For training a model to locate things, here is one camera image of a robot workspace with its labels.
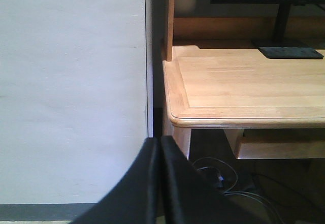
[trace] cable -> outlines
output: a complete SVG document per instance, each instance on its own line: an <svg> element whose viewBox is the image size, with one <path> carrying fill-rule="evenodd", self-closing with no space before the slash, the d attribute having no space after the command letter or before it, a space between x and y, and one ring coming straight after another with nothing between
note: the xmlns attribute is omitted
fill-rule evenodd
<svg viewBox="0 0 325 224"><path fill-rule="evenodd" d="M255 175L255 176L261 176L261 177L264 177L264 178L266 178L266 179L268 179L268 180L270 180L270 181L273 181L273 182L279 184L279 185L282 186L282 187L285 187L285 188L291 190L293 193L295 193L296 195L299 195L299 196L300 196L301 198L303 198L306 202L308 202L312 207L316 208L317 210L319 210L319 211L321 211L321 212L323 213L323 210L321 210L317 205L315 205L315 204L314 204L314 203L313 203L309 198L307 198L306 196L304 196L302 193L300 193L300 192L294 190L293 188L291 188L291 187L285 185L284 183L279 182L278 180L275 180L275 179L273 179L273 178L271 178L271 177L269 177L269 176L266 176L266 175L264 175L264 174L260 174L260 173L252 173L252 174ZM305 206L285 206L285 205L279 203L278 201L275 201L275 200L272 200L272 201L274 201L275 203L277 203L277 204L279 204L279 205L281 205L281 206L283 206L283 207L305 207Z"/></svg>
<svg viewBox="0 0 325 224"><path fill-rule="evenodd" d="M322 9L323 11L325 11L325 7L321 6L320 4L315 4L315 6L317 6L320 9Z"/></svg>
<svg viewBox="0 0 325 224"><path fill-rule="evenodd" d="M251 192L245 192L245 191L231 191L231 192L224 193L223 195L224 196L231 196L231 195L245 196L245 197L248 197L255 201L258 201L259 203L263 204L270 213L272 213L273 217L275 217L275 219L277 220L276 221L277 223L285 224L285 222L283 221L279 212L273 206L273 204L268 199L266 199L258 194L251 193Z"/></svg>
<svg viewBox="0 0 325 224"><path fill-rule="evenodd" d="M231 165L229 165L228 163L226 163L226 162L224 162L224 161L222 161L222 160L220 160L220 159L217 159L217 158L213 158L213 157L203 157L203 158L199 158L199 159L197 159L196 161L194 161L194 162L193 162L193 166L194 166L197 162L199 162L199 161L201 161L201 160L203 160L203 159L212 159L212 160L214 160L214 161L218 161L218 162L220 162L220 163L226 165L227 167L229 167L229 168L232 170L232 172L234 173L235 178L236 178L236 179L235 179L235 182L234 182L234 183L233 183L229 188L227 188L225 191L223 191L224 193L226 193L226 192L232 190L232 189L236 186L236 184L237 184L237 182L238 182L238 174L237 174L237 172L235 171L235 169L234 169Z"/></svg>

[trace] wooden desk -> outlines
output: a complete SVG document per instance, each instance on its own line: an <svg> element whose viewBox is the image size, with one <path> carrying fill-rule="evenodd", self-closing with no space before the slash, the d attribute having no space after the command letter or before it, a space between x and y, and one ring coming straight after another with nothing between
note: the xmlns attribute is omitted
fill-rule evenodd
<svg viewBox="0 0 325 224"><path fill-rule="evenodd" d="M187 157L196 128L224 129L237 158L325 157L324 59L267 59L249 40L175 41L172 54L164 133Z"/></svg>

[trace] wooden shelf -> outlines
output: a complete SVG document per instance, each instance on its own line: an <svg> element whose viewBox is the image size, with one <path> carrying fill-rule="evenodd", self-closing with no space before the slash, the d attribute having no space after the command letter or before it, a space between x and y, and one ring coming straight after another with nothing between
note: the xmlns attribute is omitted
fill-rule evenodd
<svg viewBox="0 0 325 224"><path fill-rule="evenodd" d="M245 129L237 131L233 139L229 143L238 159L325 156L325 129Z"/></svg>

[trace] white wall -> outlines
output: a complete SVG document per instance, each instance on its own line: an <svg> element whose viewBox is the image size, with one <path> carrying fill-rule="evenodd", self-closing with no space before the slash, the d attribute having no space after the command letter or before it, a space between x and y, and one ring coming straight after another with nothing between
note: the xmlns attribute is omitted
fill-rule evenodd
<svg viewBox="0 0 325 224"><path fill-rule="evenodd" d="M0 204L94 203L147 136L145 0L0 1Z"/></svg>

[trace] desk leg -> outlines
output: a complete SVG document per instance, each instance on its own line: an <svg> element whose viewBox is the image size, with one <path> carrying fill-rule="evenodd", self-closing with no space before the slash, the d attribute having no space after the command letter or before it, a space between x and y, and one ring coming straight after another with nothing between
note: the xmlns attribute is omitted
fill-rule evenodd
<svg viewBox="0 0 325 224"><path fill-rule="evenodd" d="M189 159L189 148L191 142L191 132L192 129L186 127L176 127L173 126L173 138L177 143L178 147L181 149L183 154Z"/></svg>
<svg viewBox="0 0 325 224"><path fill-rule="evenodd" d="M191 141L192 129L186 127L176 127L171 124L166 111L166 103L164 103L163 115L162 115L162 134L173 136L176 144L189 159L189 148Z"/></svg>

